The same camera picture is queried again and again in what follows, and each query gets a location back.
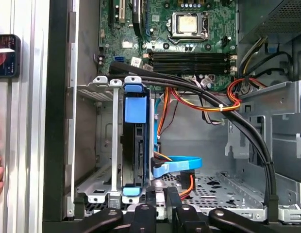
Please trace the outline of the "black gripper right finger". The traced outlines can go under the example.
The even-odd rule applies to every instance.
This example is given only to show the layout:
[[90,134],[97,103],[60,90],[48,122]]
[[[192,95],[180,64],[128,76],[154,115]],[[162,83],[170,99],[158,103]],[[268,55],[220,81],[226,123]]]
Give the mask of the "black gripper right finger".
[[231,212],[216,208],[204,215],[189,204],[183,204],[175,187],[165,188],[169,222],[174,233],[268,233],[269,228]]

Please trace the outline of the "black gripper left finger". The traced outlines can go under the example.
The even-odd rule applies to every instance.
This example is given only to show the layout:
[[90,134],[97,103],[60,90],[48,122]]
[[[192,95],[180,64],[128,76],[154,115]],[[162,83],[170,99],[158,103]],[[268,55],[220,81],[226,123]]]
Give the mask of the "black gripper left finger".
[[146,202],[137,205],[130,223],[124,223],[125,214],[115,208],[107,208],[76,224],[78,233],[115,233],[125,230],[128,233],[156,232],[156,192],[155,188],[146,189]]

